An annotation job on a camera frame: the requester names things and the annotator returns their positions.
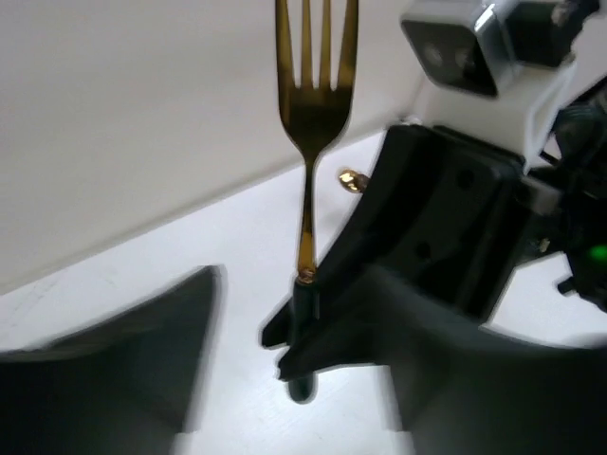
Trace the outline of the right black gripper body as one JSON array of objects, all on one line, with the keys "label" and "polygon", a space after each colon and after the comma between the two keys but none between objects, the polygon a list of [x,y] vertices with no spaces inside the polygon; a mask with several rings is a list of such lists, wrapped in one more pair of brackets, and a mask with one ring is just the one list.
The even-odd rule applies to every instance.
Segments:
[{"label": "right black gripper body", "polygon": [[518,264],[555,253],[570,272],[556,284],[606,310],[606,78],[601,77],[563,107],[552,126],[561,156],[541,152],[546,167],[529,175],[557,191],[559,201],[534,228]]}]

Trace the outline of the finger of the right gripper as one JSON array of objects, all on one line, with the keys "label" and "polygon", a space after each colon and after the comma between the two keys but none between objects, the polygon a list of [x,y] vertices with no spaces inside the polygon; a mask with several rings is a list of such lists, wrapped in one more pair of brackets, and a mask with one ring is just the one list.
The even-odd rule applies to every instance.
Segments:
[{"label": "finger of the right gripper", "polygon": [[485,322],[521,249],[523,161],[452,130],[393,126],[367,189],[319,267],[264,326],[266,348],[383,348],[437,305]]}]

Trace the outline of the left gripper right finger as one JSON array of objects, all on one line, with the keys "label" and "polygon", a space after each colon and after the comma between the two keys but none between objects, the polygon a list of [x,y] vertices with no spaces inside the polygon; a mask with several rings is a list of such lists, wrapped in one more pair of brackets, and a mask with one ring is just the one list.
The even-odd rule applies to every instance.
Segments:
[{"label": "left gripper right finger", "polygon": [[604,342],[507,337],[374,266],[290,346],[280,377],[357,363],[388,369],[396,423],[418,454],[606,450]]}]

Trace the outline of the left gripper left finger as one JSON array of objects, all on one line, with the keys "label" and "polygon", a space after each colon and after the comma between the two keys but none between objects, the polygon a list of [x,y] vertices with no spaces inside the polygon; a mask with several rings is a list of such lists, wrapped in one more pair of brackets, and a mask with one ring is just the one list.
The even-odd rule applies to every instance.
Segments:
[{"label": "left gripper left finger", "polygon": [[198,426],[217,265],[82,329],[1,354],[5,454],[170,454]]}]

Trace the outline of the gold spoon green handle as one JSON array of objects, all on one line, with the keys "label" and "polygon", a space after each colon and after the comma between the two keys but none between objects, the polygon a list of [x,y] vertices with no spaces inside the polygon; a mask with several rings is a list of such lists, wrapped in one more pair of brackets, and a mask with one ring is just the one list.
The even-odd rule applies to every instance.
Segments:
[{"label": "gold spoon green handle", "polygon": [[369,177],[350,168],[341,169],[338,173],[340,185],[351,193],[363,193],[369,183]]}]

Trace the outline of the gold fork green handle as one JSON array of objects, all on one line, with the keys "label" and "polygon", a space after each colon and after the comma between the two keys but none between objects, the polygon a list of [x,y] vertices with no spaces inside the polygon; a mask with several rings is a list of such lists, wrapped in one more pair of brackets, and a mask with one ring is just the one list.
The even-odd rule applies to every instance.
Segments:
[{"label": "gold fork green handle", "polygon": [[314,231],[316,162],[342,136],[351,113],[358,56],[359,1],[346,2],[337,81],[331,82],[331,2],[322,2],[319,82],[313,83],[311,3],[303,2],[301,76],[294,79],[288,3],[275,2],[278,106],[285,134],[304,163],[302,221],[297,275],[288,305],[287,345],[292,347],[317,318],[319,292]]}]

